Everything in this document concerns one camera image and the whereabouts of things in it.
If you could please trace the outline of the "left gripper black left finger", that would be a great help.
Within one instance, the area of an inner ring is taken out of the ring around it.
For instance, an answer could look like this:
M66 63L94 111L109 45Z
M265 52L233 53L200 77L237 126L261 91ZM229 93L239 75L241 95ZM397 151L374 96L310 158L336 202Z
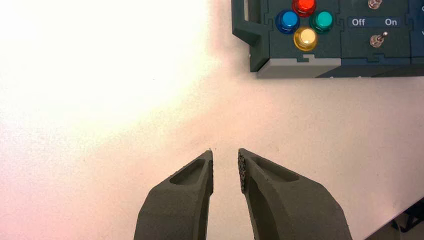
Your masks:
M204 240L214 191L207 150L153 187L137 217L135 240Z

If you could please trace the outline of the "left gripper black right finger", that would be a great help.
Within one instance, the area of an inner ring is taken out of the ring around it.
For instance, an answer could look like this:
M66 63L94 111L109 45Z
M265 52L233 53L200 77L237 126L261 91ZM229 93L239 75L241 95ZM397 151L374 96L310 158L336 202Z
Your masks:
M244 148L238 171L254 239L352 239L342 207L320 183Z

